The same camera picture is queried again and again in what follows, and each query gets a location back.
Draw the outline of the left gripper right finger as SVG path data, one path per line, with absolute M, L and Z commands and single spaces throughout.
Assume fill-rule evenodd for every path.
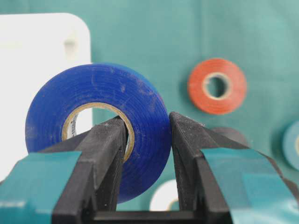
M 179 208 L 204 224 L 296 224 L 299 190 L 275 161 L 170 114 Z

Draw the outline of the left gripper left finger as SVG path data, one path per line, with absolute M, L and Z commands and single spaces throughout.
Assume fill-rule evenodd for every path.
M 0 184 L 3 224 L 80 224 L 115 210 L 128 132 L 120 117 L 19 160 Z

